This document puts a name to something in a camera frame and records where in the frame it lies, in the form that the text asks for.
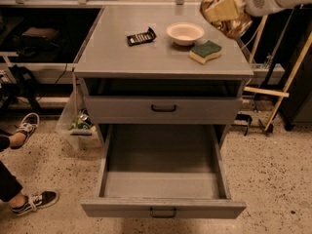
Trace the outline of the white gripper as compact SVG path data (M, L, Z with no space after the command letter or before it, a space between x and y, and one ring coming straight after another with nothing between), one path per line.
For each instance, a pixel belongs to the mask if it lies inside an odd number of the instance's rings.
M245 11L253 17L262 17L276 12L275 0L244 0ZM204 17L208 22L236 20L243 8L243 0L204 0Z

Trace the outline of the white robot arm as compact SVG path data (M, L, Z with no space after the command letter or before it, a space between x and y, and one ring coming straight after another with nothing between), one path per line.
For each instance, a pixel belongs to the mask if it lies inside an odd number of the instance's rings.
M215 22L236 20L243 13L252 17L262 17L311 3L312 0L219 0L211 5L202 3L201 9L208 22Z

